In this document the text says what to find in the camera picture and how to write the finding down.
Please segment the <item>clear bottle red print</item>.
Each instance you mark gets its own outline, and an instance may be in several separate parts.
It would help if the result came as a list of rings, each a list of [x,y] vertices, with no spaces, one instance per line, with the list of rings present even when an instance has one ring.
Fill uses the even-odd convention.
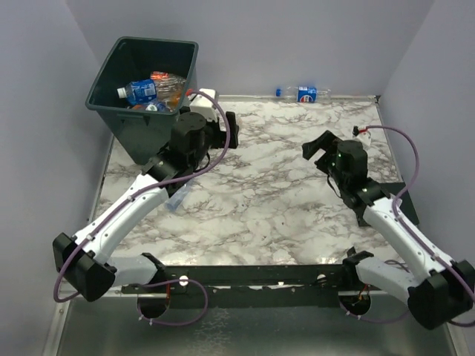
[[[162,71],[153,71],[150,79],[155,84],[160,101],[179,100],[186,83],[182,76]]]

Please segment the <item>purple label water bottle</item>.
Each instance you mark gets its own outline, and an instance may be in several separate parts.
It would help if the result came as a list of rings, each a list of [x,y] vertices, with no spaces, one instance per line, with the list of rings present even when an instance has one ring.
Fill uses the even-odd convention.
[[[180,189],[177,190],[174,195],[168,199],[165,203],[166,208],[170,212],[175,212],[183,203],[183,200],[189,194],[193,182],[190,180],[185,185],[183,185]]]

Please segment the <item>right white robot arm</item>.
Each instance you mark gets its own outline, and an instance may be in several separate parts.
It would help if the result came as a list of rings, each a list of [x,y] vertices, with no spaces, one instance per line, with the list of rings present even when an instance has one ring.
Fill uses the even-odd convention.
[[[302,155],[311,159],[318,151],[316,168],[339,190],[343,203],[357,218],[374,228],[404,260],[407,271],[395,268],[362,251],[344,260],[342,284],[350,290],[374,286],[403,302],[414,319],[432,330],[474,306],[474,267],[455,261],[436,247],[403,213],[399,199],[403,187],[391,195],[368,175],[368,155],[355,138],[340,139],[330,131],[302,145]]]

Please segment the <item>Pepsi bottle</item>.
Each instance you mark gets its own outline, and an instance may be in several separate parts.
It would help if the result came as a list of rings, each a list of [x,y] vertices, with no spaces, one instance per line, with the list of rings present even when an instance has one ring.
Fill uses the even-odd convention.
[[[318,89],[315,86],[277,88],[275,96],[285,102],[315,103],[329,100],[330,89]]]

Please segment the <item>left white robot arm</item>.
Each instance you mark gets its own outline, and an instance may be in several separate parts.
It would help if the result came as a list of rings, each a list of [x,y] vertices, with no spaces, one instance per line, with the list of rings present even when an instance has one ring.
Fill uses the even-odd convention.
[[[59,280],[66,280],[76,294],[93,302],[115,286],[140,285],[159,291],[164,282],[159,260],[150,254],[112,260],[122,240],[152,210],[172,198],[186,183],[218,164],[209,150],[238,146],[235,113],[227,111],[226,130],[219,122],[188,111],[179,115],[169,141],[142,167],[127,191],[98,218],[73,236],[59,234],[53,240],[53,256]]]

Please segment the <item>blue label water bottle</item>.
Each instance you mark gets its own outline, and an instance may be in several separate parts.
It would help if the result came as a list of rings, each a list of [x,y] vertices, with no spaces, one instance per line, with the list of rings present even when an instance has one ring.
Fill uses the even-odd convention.
[[[152,79],[144,79],[117,88],[117,94],[120,99],[126,99],[129,104],[138,105],[156,99],[157,88]]]

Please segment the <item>light blue label bottle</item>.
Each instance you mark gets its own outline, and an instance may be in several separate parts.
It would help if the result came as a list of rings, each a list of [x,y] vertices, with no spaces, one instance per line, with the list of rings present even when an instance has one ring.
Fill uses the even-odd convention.
[[[146,111],[172,112],[174,109],[175,105],[173,105],[171,102],[164,102],[157,99],[145,104]]]

